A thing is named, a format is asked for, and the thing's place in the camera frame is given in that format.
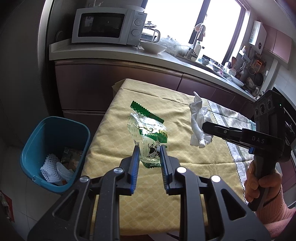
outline pink sleeve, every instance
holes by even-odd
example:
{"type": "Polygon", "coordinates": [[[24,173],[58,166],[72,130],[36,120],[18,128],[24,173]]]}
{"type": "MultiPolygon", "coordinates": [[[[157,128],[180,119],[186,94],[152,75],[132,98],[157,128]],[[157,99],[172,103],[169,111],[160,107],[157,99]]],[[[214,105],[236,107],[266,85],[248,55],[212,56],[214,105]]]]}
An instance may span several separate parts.
{"type": "Polygon", "coordinates": [[[282,188],[273,201],[256,212],[272,238],[277,237],[284,230],[294,213],[295,208],[289,209],[284,201],[282,188]]]}

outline bottle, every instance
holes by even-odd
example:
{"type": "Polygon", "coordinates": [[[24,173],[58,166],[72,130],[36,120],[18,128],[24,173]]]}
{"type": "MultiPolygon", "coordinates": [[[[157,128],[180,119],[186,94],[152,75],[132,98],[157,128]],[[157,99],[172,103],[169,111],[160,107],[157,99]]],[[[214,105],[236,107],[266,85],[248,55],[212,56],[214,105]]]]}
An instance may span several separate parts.
{"type": "Polygon", "coordinates": [[[205,48],[202,46],[202,48],[201,48],[201,50],[200,50],[200,53],[198,54],[197,59],[200,59],[200,58],[203,57],[203,50],[204,50],[204,49],[205,49],[205,48]]]}
{"type": "Polygon", "coordinates": [[[197,42],[197,45],[194,47],[193,51],[194,53],[196,54],[196,56],[199,55],[200,53],[200,50],[202,49],[201,45],[200,45],[200,42],[197,42]]]}

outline crumpled tissue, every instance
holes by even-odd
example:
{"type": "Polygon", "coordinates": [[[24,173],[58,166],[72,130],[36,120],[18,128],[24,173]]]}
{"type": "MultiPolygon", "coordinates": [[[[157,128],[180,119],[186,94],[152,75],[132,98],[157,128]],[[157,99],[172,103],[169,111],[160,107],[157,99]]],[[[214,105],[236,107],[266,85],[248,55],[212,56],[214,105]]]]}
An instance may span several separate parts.
{"type": "Polygon", "coordinates": [[[193,131],[190,139],[190,145],[204,148],[206,144],[210,144],[212,142],[213,135],[204,133],[202,125],[207,121],[212,122],[212,120],[207,106],[202,106],[202,99],[196,92],[194,92],[194,95],[194,102],[189,104],[191,112],[191,128],[193,131]]]}

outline green and white wrapper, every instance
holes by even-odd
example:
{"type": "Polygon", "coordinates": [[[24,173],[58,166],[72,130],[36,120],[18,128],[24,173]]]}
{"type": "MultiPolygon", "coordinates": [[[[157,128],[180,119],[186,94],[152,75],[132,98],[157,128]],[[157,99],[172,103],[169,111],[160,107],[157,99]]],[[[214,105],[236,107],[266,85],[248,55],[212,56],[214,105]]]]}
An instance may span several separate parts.
{"type": "Polygon", "coordinates": [[[168,131],[164,120],[152,114],[133,101],[128,119],[128,131],[135,145],[140,148],[140,161],[146,168],[160,167],[159,150],[161,145],[168,147],[168,131]]]}

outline microwave window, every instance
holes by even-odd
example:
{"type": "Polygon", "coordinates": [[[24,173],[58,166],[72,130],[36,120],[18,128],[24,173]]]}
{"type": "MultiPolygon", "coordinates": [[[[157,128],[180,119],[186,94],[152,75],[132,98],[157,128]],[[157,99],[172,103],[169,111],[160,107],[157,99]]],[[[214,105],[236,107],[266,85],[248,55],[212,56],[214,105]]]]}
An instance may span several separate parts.
{"type": "Polygon", "coordinates": [[[124,17],[122,13],[83,13],[78,37],[119,38],[124,17]]]}

